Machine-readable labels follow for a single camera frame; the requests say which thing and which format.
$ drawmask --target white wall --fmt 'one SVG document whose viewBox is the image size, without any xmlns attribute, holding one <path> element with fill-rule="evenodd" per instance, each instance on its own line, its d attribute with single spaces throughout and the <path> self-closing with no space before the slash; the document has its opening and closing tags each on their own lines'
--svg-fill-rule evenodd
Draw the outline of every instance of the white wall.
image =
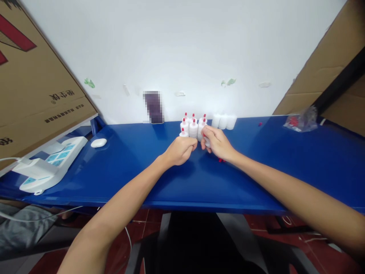
<svg viewBox="0 0 365 274">
<path fill-rule="evenodd" d="M 345 0 L 22 2 L 105 121 L 119 124 L 148 120 L 143 90 L 161 92 L 166 121 L 271 115 Z"/>
</svg>

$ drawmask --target plastic bag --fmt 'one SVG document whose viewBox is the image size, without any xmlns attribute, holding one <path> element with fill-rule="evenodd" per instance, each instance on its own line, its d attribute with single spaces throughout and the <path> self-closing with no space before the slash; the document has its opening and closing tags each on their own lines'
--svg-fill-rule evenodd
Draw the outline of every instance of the plastic bag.
<svg viewBox="0 0 365 274">
<path fill-rule="evenodd" d="M 290 114 L 284 124 L 284 127 L 295 130 L 297 132 L 307 132 L 315 130 L 318 126 L 317 109 L 310 106 L 297 114 Z"/>
</svg>

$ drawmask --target glossy blue surface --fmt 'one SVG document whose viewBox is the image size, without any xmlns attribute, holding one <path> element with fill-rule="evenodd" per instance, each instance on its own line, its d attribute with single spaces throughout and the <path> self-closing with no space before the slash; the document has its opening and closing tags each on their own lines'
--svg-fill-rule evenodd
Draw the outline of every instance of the glossy blue surface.
<svg viewBox="0 0 365 274">
<path fill-rule="evenodd" d="M 224 133 L 238 151 L 250 158 L 365 213 L 364 139 L 326 125 L 298 133 L 284 128 L 285 120 L 286 116 L 240 118 L 234 130 Z M 24 200 L 102 206 L 166 150 L 180 132 L 179 123 L 106 126 L 85 145 L 60 183 Z M 90 143 L 98 138 L 108 142 L 104 147 L 91 148 Z M 219 163 L 216 156 L 200 146 L 185 164 L 163 174 L 144 206 L 278 215 L 287 211 L 246 174 L 228 163 Z"/>
</svg>

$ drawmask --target gray cloth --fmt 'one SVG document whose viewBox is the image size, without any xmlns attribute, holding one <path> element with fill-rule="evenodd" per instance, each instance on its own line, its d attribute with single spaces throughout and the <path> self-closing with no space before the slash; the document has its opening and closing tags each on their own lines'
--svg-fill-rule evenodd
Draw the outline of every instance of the gray cloth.
<svg viewBox="0 0 365 274">
<path fill-rule="evenodd" d="M 18 209 L 0 203 L 0 211 L 20 220 L 37 220 L 53 215 L 33 205 Z M 0 257 L 34 247 L 56 220 L 57 216 L 31 223 L 0 218 Z"/>
</svg>

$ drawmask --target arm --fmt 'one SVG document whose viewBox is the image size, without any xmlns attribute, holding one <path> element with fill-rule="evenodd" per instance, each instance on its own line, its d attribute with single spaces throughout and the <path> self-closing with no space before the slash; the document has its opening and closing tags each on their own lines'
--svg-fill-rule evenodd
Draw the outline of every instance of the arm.
<svg viewBox="0 0 365 274">
<path fill-rule="evenodd" d="M 220 129 L 203 128 L 218 157 L 235 165 L 309 226 L 357 256 L 365 255 L 365 217 L 317 188 L 238 153 Z"/>
<path fill-rule="evenodd" d="M 119 190 L 80 231 L 68 250 L 59 274 L 104 273 L 109 248 L 137 213 L 161 175 L 182 165 L 197 147 L 197 140 L 177 137 L 159 157 Z"/>
</svg>

